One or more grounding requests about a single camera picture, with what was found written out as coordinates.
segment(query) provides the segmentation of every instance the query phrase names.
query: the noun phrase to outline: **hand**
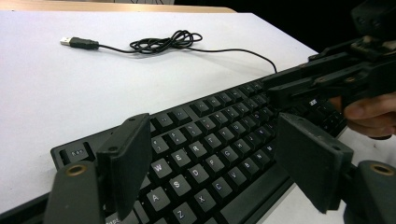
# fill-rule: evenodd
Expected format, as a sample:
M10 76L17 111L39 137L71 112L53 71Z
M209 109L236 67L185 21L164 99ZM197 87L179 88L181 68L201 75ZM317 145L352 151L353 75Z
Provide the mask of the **hand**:
M330 99L341 111L341 98ZM344 110L347 126L370 137L396 134L396 92L362 99L348 105Z

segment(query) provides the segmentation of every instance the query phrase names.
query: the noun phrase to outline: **white tabletop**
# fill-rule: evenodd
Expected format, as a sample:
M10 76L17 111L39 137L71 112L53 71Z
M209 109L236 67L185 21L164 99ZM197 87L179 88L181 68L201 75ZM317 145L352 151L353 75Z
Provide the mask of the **white tabletop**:
M141 57L72 49L60 44L63 36L128 49L138 39L189 30L204 37L195 48L250 49L279 71L315 54L248 13L0 11L0 27L0 214L50 191L56 173L51 148L274 73L244 52L170 50ZM341 140L362 151L355 161L396 163L394 137L376 142L346 130ZM337 224L340 214L319 214L295 188L263 222Z

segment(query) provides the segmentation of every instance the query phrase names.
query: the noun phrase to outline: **usb plug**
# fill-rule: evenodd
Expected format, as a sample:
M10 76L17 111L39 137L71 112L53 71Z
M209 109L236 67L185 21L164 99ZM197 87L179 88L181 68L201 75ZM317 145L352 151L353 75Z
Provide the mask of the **usb plug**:
M90 39L81 39L78 37L63 37L61 44L76 49L98 49L99 42Z

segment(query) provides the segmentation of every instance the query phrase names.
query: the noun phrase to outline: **black keyboard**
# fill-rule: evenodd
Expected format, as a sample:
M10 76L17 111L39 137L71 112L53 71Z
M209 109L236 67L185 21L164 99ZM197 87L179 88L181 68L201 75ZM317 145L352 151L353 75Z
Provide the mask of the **black keyboard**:
M277 114L304 117L332 136L346 127L327 101L279 110L264 87L261 78L151 115L152 164L128 221L256 223L293 183L274 160ZM116 128L53 148L56 167L94 160ZM117 214L106 223L118 223Z

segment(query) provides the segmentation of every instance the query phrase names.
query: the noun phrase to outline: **black cable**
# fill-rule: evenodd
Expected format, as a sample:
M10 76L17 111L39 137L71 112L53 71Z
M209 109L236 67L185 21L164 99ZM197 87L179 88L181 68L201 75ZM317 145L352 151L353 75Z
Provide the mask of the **black cable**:
M61 44L70 46L72 48L79 48L79 49L98 49L98 48L105 48L115 50L121 53L141 53L141 54L158 54L161 52L166 51L167 49L189 49L199 52L207 52L207 53L217 53L217 52L226 52L226 51L242 51L246 53L253 54L257 57L260 57L270 63L276 71L275 64L265 58L264 56L255 53L253 51L247 49L217 49L217 50L208 50L208 49L194 49L191 48L194 42L201 41L203 38L200 34L197 33L190 33L186 30L179 30L176 31L171 37L168 38L145 38L138 41L132 42L129 46L133 50L124 50L124 49L116 49L106 45L100 45L97 41L92 41L89 39L81 39L78 37L72 38L63 38L61 39Z

